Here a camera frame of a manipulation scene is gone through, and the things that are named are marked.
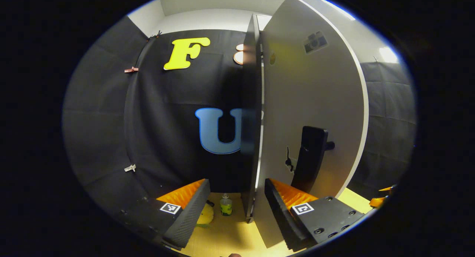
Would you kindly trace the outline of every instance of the orange object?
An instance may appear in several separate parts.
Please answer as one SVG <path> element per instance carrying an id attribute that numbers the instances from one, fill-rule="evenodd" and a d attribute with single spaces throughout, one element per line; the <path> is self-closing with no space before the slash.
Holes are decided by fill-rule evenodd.
<path id="1" fill-rule="evenodd" d="M 279 192 L 279 195 L 284 201 L 285 206 L 287 206 L 287 210 L 290 210 L 290 208 L 295 205 L 318 200 L 317 197 L 298 190 L 292 186 L 289 186 L 271 178 L 269 179 L 275 186 L 275 189 Z"/>
<path id="2" fill-rule="evenodd" d="M 378 190 L 378 191 L 390 191 L 391 189 L 392 189 L 392 187 L 388 187 L 388 188 L 381 189 L 381 190 Z"/>
<path id="3" fill-rule="evenodd" d="M 156 199 L 158 201 L 180 205 L 181 208 L 185 209 L 186 205 L 188 205 L 188 203 L 190 202 L 191 198 L 193 197 L 197 189 L 202 185 L 203 181 L 205 180 L 204 179 L 198 180 L 194 183 L 188 184 L 184 187 L 181 187 L 177 190 L 174 190 Z"/>
<path id="4" fill-rule="evenodd" d="M 382 198 L 372 198 L 371 201 L 370 201 L 370 206 L 372 207 L 379 207 L 381 206 L 381 204 L 383 203 L 383 201 L 385 200 L 386 197 L 382 197 Z"/>

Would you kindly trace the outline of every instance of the clip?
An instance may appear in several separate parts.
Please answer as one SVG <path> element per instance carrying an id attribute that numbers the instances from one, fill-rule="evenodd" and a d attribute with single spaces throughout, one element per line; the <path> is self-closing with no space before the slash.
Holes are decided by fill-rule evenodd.
<path id="1" fill-rule="evenodd" d="M 135 167 L 135 164 L 132 164 L 131 166 L 125 168 L 124 171 L 130 171 L 130 170 L 132 170 L 132 171 L 135 172 L 135 168 L 136 168 L 136 167 Z"/>
<path id="2" fill-rule="evenodd" d="M 139 71 L 139 68 L 135 68 L 134 66 L 132 66 L 132 69 L 124 70 L 124 73 L 133 73 L 137 71 Z"/>

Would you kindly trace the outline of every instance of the yellow floor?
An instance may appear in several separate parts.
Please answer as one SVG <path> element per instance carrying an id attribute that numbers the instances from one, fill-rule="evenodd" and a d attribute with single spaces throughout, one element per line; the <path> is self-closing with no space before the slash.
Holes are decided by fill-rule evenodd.
<path id="1" fill-rule="evenodd" d="M 209 228 L 196 227 L 188 245 L 179 252 L 192 257 L 228 257 L 231 253 L 242 257 L 286 257 L 295 253 L 287 249 L 285 241 L 266 248 L 256 223 L 248 224 L 244 220 L 240 193 L 229 196 L 233 201 L 233 214 L 222 216 L 219 211 L 221 193 L 209 195 L 208 199 L 215 204 L 213 221 Z M 368 200 L 349 189 L 345 189 L 338 199 L 361 213 L 371 210 Z"/>

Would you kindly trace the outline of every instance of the ceiling light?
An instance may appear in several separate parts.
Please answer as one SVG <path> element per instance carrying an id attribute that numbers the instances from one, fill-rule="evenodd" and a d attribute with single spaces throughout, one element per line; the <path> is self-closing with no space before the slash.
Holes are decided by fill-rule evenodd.
<path id="1" fill-rule="evenodd" d="M 385 62 L 397 63 L 396 54 L 388 46 L 380 48 L 380 54 Z"/>

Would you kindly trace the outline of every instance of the white door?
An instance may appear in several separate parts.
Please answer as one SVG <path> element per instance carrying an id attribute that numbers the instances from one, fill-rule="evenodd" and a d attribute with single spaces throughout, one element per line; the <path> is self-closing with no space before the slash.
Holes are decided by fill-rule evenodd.
<path id="1" fill-rule="evenodd" d="M 328 130 L 335 148 L 325 152 L 310 194 L 338 197 L 363 152 L 368 97 L 360 64 L 340 32 L 302 0 L 285 0 L 261 32 L 263 140 L 254 220 L 267 247 L 283 240 L 264 195 L 266 178 L 291 184 L 302 127 Z"/>

